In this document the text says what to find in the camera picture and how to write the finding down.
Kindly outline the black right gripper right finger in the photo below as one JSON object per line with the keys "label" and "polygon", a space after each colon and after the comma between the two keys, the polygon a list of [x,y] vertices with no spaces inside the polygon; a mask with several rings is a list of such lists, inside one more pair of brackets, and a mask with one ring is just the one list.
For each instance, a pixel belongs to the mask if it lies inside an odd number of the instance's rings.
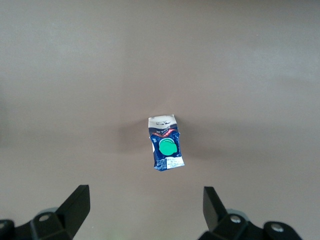
{"label": "black right gripper right finger", "polygon": [[240,211],[227,211],[212,186],[203,188],[202,210],[208,231],[198,240],[303,240],[288,224],[268,221],[255,226]]}

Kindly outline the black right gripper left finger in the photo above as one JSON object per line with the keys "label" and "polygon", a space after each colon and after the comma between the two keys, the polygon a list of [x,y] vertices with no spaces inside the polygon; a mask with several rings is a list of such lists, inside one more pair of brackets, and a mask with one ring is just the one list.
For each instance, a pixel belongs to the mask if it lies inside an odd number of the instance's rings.
{"label": "black right gripper left finger", "polygon": [[0,240],[74,240],[90,212],[90,187],[79,185],[56,208],[42,210],[25,224],[0,219]]}

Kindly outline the blue white milk carton green cap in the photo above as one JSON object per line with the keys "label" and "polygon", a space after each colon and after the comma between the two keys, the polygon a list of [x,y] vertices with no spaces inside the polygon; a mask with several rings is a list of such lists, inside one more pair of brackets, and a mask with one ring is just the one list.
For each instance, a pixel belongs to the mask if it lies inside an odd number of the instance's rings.
{"label": "blue white milk carton green cap", "polygon": [[148,131],[156,170],[163,172],[185,165],[180,147],[180,132],[173,114],[149,117]]}

